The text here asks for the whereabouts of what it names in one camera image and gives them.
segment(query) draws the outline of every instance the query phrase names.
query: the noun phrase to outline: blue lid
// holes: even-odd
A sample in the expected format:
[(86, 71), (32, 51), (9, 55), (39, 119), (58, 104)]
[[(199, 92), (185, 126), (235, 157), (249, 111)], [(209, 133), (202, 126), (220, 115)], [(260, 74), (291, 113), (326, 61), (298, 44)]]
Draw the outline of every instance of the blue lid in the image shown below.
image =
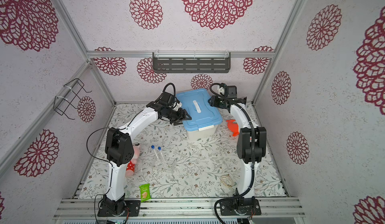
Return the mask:
[(208, 102), (210, 95), (206, 89), (200, 88), (178, 93), (176, 97), (182, 103), (182, 108), (191, 116), (190, 121), (183, 121), (184, 128), (187, 131), (222, 123), (222, 116), (218, 109), (210, 106)]

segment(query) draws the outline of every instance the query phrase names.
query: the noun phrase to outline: green snack package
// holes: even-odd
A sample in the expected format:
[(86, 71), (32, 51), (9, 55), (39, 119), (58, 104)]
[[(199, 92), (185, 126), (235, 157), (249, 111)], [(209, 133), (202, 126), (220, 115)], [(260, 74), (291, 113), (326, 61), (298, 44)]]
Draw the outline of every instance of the green snack package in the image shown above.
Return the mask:
[(150, 183), (140, 185), (139, 188), (141, 189), (141, 202), (151, 199)]

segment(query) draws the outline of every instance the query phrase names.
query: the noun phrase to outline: orange fish toy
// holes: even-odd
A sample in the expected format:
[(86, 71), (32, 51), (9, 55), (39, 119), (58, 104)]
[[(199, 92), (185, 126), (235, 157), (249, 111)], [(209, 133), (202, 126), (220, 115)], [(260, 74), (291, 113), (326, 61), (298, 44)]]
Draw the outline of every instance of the orange fish toy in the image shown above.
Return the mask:
[(227, 120), (227, 128), (229, 128), (229, 130), (231, 130), (234, 134), (233, 136), (237, 136), (239, 135), (239, 129), (238, 129), (238, 124), (237, 123), (233, 123), (235, 120)]

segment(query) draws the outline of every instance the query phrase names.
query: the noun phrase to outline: white container body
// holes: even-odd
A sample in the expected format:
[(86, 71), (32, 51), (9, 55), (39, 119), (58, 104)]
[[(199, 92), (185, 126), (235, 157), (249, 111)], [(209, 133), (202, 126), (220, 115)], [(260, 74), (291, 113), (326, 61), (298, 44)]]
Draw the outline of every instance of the white container body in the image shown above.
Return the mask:
[(215, 134), (218, 125), (210, 125), (207, 127), (200, 128), (200, 130), (187, 131), (187, 138), (191, 141), (203, 139)]

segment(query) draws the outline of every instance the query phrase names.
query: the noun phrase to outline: black mounting plate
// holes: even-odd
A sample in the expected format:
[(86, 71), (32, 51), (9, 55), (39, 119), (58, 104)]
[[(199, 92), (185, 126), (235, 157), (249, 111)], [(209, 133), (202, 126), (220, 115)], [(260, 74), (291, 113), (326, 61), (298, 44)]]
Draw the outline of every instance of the black mounting plate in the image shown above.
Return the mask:
[[(128, 216), (138, 216), (139, 211), (141, 209), (141, 201), (124, 201), (126, 206), (130, 210), (130, 214)], [(108, 208), (99, 209), (97, 214), (98, 217), (113, 217), (113, 215), (108, 211)], [(127, 216), (127, 211), (124, 211), (121, 216)]]
[(251, 216), (252, 214), (254, 216), (259, 216), (262, 214), (261, 208), (259, 206), (259, 202), (254, 197), (242, 198), (241, 200), (235, 199), (235, 200), (222, 201), (219, 203), (219, 207), (221, 208), (222, 216), (238, 216), (238, 215)]

